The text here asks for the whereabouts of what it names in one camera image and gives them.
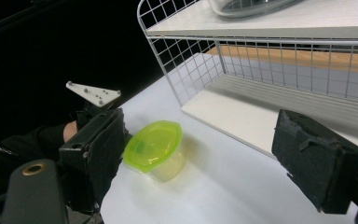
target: wire rack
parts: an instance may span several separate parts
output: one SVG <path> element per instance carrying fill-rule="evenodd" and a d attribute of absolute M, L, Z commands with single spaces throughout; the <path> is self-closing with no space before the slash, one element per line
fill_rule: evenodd
<path fill-rule="evenodd" d="M 144 30 L 197 1 L 141 2 Z M 358 39 L 148 36 L 181 105 L 223 74 L 358 102 Z"/>
<path fill-rule="evenodd" d="M 144 0 L 138 7 L 182 111 L 272 158 L 280 108 L 317 119 L 358 145 L 358 37 L 239 36 L 229 29 L 200 35 L 183 26 L 184 35 L 153 33 L 167 22 L 176 29 L 205 1 Z M 324 4 L 309 4 L 315 1 Z"/>

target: plastic food container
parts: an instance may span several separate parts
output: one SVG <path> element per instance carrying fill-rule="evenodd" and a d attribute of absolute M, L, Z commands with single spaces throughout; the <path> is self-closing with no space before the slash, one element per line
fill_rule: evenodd
<path fill-rule="evenodd" d="M 165 182 L 176 176 L 185 164 L 179 123 L 159 120 L 144 127 L 126 145 L 124 163 L 134 171 Z"/>
<path fill-rule="evenodd" d="M 280 10 L 301 0 L 208 0 L 214 13 L 222 17 L 253 17 Z"/>

